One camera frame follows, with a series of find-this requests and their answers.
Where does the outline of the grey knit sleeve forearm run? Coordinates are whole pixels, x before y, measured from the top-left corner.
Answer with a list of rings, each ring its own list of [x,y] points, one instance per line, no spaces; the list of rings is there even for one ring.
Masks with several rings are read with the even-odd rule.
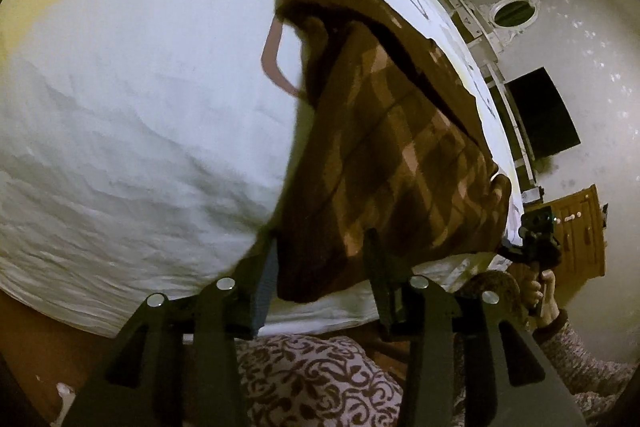
[[[539,317],[533,337],[573,396],[588,426],[613,410],[639,364],[603,361],[592,355],[559,309]]]

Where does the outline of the person's right hand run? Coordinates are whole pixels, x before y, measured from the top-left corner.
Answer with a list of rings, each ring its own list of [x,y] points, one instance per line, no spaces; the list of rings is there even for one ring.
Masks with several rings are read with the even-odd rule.
[[[538,329],[550,325],[560,315],[552,270],[541,271],[535,263],[526,268],[520,286],[524,305],[534,309],[533,320]]]

